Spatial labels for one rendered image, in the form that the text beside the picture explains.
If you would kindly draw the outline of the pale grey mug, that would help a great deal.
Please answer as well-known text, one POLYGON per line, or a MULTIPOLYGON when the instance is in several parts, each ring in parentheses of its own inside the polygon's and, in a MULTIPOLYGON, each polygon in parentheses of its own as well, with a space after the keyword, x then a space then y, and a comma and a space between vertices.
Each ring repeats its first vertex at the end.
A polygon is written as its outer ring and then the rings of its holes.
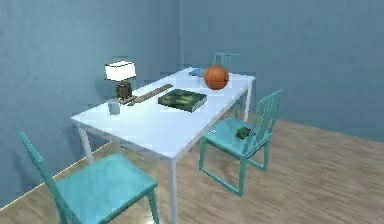
POLYGON ((111 115, 119 115, 120 114, 120 103, 118 99, 110 99, 108 101, 109 113, 111 115))

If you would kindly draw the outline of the dark green book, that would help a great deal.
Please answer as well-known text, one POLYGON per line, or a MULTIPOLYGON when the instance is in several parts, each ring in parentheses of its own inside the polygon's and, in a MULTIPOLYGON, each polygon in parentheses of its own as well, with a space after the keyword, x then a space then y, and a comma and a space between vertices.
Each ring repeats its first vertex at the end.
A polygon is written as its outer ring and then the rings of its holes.
POLYGON ((206 100, 206 94, 183 89, 174 89, 159 97, 158 103, 163 106, 192 113, 201 105, 203 105, 206 100))

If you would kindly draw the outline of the white table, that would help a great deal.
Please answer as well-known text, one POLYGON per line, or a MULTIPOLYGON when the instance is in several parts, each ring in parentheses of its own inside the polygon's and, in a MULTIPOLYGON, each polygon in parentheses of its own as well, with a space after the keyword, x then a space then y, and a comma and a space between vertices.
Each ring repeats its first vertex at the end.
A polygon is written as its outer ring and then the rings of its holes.
POLYGON ((112 115, 108 104, 103 103, 71 118, 78 127, 89 162, 93 161, 88 140, 92 133, 167 164, 171 224, 178 224, 177 162, 237 99, 252 93, 255 80, 253 76, 231 73, 227 86, 214 91, 205 85, 203 78, 191 76, 191 70, 185 68, 136 89, 134 93, 140 96, 171 84, 176 89, 205 94, 207 101, 192 113, 164 107, 154 96, 133 106, 122 105, 117 115, 112 115))

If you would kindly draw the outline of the orange basketball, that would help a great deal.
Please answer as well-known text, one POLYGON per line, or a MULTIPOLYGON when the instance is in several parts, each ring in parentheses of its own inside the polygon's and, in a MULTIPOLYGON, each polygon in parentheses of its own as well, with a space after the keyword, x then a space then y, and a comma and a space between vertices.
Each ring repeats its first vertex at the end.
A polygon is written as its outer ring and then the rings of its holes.
POLYGON ((229 73, 223 66, 213 65, 206 70, 204 81, 210 89, 221 90, 229 81, 229 73))

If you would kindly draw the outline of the teal chair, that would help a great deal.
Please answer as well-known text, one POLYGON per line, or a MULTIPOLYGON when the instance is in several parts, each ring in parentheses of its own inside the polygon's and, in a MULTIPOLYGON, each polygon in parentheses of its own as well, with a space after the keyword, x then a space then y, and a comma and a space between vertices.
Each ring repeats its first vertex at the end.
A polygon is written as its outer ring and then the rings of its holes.
POLYGON ((215 53, 213 57, 213 65, 220 65, 224 68, 228 68, 232 63, 232 58, 237 56, 237 53, 215 53))
POLYGON ((273 129, 279 114, 283 90, 262 98, 256 108, 254 121, 248 123, 237 116, 214 124, 200 143, 199 169, 232 193, 242 196, 248 164, 263 171, 268 169, 273 129), (239 161, 237 187, 204 168, 206 146, 211 145, 239 161))
POLYGON ((26 134, 20 132, 19 136, 55 201, 62 224, 108 224, 144 197, 153 222, 159 222, 157 181, 123 154, 105 156, 56 181, 26 134))

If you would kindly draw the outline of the small dark green object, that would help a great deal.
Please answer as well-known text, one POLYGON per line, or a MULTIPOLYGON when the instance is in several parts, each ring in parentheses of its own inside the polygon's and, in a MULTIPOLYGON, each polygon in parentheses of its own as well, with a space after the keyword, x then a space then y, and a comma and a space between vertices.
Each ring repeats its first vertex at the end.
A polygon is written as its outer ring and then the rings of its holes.
POLYGON ((247 127, 241 127, 236 131, 236 137, 241 140, 244 140, 251 135, 251 129, 247 127))

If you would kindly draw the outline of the white shade table lamp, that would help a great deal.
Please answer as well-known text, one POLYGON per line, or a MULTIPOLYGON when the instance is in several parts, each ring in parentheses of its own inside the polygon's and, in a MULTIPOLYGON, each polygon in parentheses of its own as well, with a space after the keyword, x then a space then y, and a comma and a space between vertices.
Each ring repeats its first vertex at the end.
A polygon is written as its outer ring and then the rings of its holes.
POLYGON ((116 81, 116 94, 119 99, 126 100, 132 96, 132 87, 127 79, 136 76, 135 64, 130 61, 117 61, 104 66, 107 80, 116 81))

